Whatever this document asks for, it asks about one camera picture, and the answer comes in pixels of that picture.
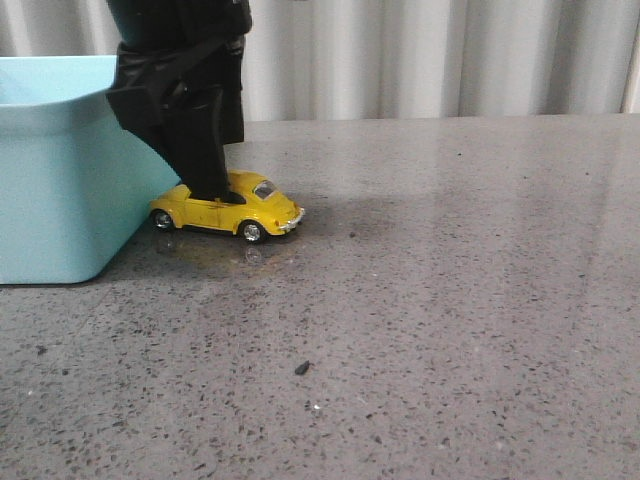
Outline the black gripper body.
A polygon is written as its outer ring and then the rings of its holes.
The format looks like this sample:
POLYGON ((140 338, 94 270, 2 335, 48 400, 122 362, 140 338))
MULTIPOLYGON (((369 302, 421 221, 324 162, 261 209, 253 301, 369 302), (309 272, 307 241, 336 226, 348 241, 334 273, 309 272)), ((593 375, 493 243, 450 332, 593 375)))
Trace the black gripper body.
POLYGON ((251 30, 247 1, 109 1, 121 35, 111 89, 142 86, 155 98, 179 82, 221 88, 222 49, 251 30))

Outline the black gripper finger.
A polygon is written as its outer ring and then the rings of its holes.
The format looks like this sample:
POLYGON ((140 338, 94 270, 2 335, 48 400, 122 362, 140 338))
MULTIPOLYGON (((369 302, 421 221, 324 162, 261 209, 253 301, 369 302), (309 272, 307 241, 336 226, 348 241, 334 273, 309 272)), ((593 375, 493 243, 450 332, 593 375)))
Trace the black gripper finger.
POLYGON ((109 90, 107 100, 121 127, 159 154, 198 199, 228 195, 221 88, 179 82, 155 98, 145 87, 127 87, 109 90))
POLYGON ((245 36, 239 35, 222 49, 221 85, 223 89, 221 128, 224 144, 244 141, 241 66, 245 36))

